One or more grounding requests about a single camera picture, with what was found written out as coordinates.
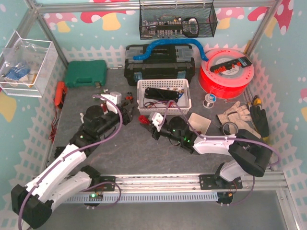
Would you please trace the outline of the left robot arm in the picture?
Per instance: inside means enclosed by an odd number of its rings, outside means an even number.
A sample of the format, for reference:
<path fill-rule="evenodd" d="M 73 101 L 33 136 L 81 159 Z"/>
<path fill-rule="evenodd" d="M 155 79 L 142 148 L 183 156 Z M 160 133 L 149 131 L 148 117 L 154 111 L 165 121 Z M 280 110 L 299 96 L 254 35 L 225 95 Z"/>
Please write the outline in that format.
<path fill-rule="evenodd" d="M 61 154 L 32 181 L 26 185 L 18 184 L 11 190 L 18 229 L 22 229 L 23 223 L 32 229 L 41 227 L 60 204 L 79 192 L 112 191 L 118 186 L 114 177 L 104 179 L 90 165 L 67 178 L 99 145 L 114 138 L 122 126 L 132 121 L 137 106 L 132 99 L 122 99 L 119 92 L 93 97 L 102 100 L 103 104 L 87 108 L 81 117 L 81 126 Z"/>

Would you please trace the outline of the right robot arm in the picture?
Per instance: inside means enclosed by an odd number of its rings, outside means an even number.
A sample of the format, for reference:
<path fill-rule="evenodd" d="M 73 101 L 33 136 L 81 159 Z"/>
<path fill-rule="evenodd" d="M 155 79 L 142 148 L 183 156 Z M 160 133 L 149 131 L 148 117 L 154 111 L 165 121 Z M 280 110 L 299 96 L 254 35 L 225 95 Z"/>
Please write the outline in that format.
<path fill-rule="evenodd" d="M 165 137 L 171 144 L 190 154 L 220 154 L 232 157 L 230 162 L 222 162 L 213 175 L 201 180 L 203 190 L 237 187 L 238 180 L 247 174 L 263 177 L 272 156 L 272 151 L 265 143 L 245 129 L 231 135 L 203 136 L 180 116 L 167 122 L 160 113 L 152 113 L 149 117 L 140 115 L 139 121 L 141 126 L 151 133 L 153 139 Z"/>

